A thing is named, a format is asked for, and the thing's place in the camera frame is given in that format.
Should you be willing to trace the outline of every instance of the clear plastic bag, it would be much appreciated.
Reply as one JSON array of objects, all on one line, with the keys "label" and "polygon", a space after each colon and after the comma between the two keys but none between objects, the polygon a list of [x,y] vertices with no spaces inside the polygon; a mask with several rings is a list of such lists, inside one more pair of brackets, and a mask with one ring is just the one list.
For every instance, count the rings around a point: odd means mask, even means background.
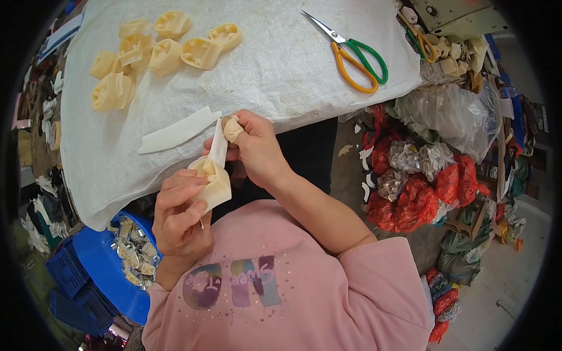
[{"label": "clear plastic bag", "polygon": [[388,149],[388,162],[392,168],[408,174],[422,170],[418,150],[408,142],[393,141]]},{"label": "clear plastic bag", "polygon": [[396,99],[393,115],[437,131],[443,141],[481,163],[500,132],[498,102],[498,93],[487,80],[480,94],[450,84],[434,91],[413,90]]},{"label": "clear plastic bag", "polygon": [[439,171],[445,169],[445,167],[456,164],[453,159],[453,152],[449,150],[445,143],[424,145],[419,149],[418,155],[421,172],[425,174],[429,181],[435,180]]}]

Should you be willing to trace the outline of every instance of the wall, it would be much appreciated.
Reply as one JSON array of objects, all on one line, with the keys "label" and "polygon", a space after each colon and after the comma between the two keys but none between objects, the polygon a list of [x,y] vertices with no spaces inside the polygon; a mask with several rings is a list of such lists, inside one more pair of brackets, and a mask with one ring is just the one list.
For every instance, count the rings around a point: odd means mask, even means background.
[{"label": "wall", "polygon": [[499,35],[494,39],[501,55],[501,65],[504,67],[511,83],[531,102],[545,105],[538,80],[517,38]]}]

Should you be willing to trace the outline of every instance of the left hand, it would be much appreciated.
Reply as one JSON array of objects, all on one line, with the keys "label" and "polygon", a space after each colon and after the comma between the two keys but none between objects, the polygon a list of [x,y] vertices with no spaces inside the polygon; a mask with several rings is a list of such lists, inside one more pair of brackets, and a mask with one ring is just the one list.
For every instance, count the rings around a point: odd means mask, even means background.
[{"label": "left hand", "polygon": [[185,169],[162,183],[156,197],[152,232],[158,250],[164,256],[196,261],[212,251],[212,211],[203,216],[205,201],[191,201],[208,183],[206,177],[197,177],[197,171]]}]

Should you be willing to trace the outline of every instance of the right hand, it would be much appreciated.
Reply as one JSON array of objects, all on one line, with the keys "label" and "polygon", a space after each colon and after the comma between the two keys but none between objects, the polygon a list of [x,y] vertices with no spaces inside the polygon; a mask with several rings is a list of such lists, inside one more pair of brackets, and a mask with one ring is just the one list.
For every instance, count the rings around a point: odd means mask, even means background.
[{"label": "right hand", "polygon": [[[275,137],[273,125],[270,120],[248,110],[240,110],[234,115],[239,118],[238,124],[244,131],[238,134],[234,144],[229,143],[226,160],[242,161],[250,180],[268,190],[292,173]],[[211,144],[212,137],[203,144],[203,156],[209,154]]]}]

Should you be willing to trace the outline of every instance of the white plastic strip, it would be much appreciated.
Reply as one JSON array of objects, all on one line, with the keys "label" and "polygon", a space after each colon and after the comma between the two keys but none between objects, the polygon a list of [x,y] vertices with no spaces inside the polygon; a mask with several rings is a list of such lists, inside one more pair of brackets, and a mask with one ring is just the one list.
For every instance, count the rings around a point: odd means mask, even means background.
[{"label": "white plastic strip", "polygon": [[157,152],[188,142],[212,126],[222,115],[220,111],[211,112],[209,106],[204,107],[171,126],[143,136],[138,152],[139,154]]}]

